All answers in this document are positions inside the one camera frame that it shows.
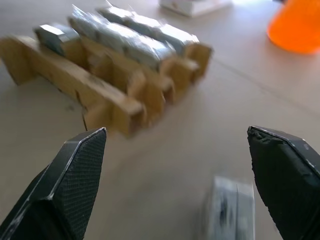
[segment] beige floor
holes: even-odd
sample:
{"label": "beige floor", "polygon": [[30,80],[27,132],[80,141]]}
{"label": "beige floor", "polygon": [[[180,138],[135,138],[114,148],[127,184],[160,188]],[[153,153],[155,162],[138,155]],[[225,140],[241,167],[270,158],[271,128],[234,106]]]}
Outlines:
{"label": "beige floor", "polygon": [[[65,23],[71,4],[102,0],[2,0],[0,36]],[[213,175],[253,181],[249,125],[303,137],[320,151],[320,59],[290,54],[265,34],[279,5],[247,2],[196,19],[157,10],[156,0],[121,0],[166,18],[215,50],[207,77],[154,127],[107,141],[100,188],[85,239],[190,240]],[[16,87],[0,66],[0,221],[62,143],[84,131],[81,107],[43,79]],[[256,199],[256,239],[281,237]]]}

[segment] orange cup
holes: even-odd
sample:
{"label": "orange cup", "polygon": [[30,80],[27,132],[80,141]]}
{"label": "orange cup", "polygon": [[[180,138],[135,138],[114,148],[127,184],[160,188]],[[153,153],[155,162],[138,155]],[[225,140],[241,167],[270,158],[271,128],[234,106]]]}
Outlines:
{"label": "orange cup", "polygon": [[288,0],[269,24],[267,34],[287,51],[316,53],[320,49],[320,0]]}

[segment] floor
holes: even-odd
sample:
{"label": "floor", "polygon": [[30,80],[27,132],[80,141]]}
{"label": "floor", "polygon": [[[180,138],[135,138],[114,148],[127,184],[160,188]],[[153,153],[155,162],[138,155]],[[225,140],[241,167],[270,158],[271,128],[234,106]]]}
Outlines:
{"label": "floor", "polygon": [[[92,11],[104,2],[2,0],[0,36],[66,23],[72,4]],[[215,55],[204,81],[158,124],[129,139],[109,137],[85,239],[191,240],[214,175],[253,182],[248,126],[300,136],[320,152],[320,59],[269,42],[279,3],[247,0],[196,19],[158,10],[156,0],[117,2],[129,4],[196,34]],[[63,142],[85,130],[81,111],[44,79],[16,87],[0,65],[0,222]],[[256,239],[280,240],[256,190],[255,201]]]}

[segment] orange object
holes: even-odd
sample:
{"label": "orange object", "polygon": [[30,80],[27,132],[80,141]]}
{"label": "orange object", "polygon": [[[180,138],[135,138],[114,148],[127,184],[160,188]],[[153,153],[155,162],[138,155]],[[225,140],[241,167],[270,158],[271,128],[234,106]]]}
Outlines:
{"label": "orange object", "polygon": [[320,49],[320,0],[288,0],[268,27],[279,47],[301,54]]}

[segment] white box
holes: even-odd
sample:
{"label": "white box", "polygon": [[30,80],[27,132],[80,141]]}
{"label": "white box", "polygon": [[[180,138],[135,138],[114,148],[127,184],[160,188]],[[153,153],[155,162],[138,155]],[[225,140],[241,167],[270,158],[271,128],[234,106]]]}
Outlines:
{"label": "white box", "polygon": [[232,4],[232,0],[159,0],[162,7],[196,17]]}

